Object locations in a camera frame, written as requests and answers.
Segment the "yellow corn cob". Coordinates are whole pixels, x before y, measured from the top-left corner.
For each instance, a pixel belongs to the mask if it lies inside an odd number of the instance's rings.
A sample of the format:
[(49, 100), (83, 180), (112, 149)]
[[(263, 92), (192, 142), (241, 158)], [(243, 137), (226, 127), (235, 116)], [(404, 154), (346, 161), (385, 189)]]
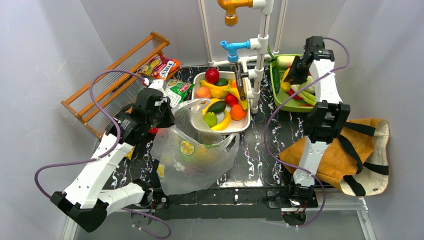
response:
[(285, 70), (283, 77), (281, 78), (281, 83), (280, 83), (280, 89), (286, 93), (291, 89), (291, 83), (289, 81), (285, 81), (286, 77), (289, 74), (290, 69), (291, 68), (289, 67)]

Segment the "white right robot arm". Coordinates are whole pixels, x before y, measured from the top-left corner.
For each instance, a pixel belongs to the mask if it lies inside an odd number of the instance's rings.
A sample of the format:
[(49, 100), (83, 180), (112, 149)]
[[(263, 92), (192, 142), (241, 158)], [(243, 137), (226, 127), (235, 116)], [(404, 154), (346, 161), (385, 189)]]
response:
[(297, 169), (293, 173), (293, 186), (306, 190), (315, 184), (315, 174), (321, 159), (341, 133), (350, 113), (339, 95), (336, 81), (335, 57), (332, 50), (325, 48), (325, 37), (311, 36), (306, 39), (304, 53), (294, 58), (284, 82), (294, 85), (313, 81), (299, 89), (314, 87), (316, 103), (304, 121), (305, 145)]

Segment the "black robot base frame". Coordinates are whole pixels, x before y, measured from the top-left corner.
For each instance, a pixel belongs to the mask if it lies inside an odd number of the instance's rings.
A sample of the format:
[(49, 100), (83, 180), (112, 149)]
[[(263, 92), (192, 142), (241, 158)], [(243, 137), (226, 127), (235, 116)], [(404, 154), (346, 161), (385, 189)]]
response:
[(167, 196), (160, 188), (152, 193), (152, 213), (162, 220), (265, 219), (281, 221), (288, 212), (304, 214), (319, 208), (314, 194), (310, 201), (288, 196), (277, 187), (211, 187)]

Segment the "green pear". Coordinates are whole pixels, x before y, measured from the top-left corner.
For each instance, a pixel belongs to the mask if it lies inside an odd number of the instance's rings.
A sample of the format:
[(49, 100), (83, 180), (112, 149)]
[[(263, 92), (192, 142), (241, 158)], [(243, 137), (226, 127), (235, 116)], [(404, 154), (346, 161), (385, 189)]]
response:
[(214, 127), (218, 123), (218, 118), (214, 112), (207, 112), (203, 115), (203, 120), (210, 127)]

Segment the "clear lemon print plastic bag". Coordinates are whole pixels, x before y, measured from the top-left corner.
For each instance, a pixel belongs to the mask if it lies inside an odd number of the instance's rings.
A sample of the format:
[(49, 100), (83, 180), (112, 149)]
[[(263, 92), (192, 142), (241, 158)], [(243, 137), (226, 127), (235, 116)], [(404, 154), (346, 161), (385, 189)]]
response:
[(202, 111), (212, 101), (184, 101), (171, 112), (174, 125), (160, 128), (150, 155), (159, 162), (156, 173), (166, 196), (206, 190), (233, 168), (240, 135), (223, 136), (204, 121)]

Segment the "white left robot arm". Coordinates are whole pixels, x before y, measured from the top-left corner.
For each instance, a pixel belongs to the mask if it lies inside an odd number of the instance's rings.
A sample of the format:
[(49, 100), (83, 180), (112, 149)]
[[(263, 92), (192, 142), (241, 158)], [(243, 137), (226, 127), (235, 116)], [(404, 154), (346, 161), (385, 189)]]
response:
[(174, 123), (170, 99), (163, 79), (153, 80), (141, 89), (134, 103), (124, 106), (107, 126), (93, 161), (85, 165), (77, 178), (50, 201), (86, 232), (99, 228), (106, 217), (130, 205), (149, 207), (153, 188), (143, 180), (103, 192), (102, 189), (119, 163), (153, 128), (167, 128)]

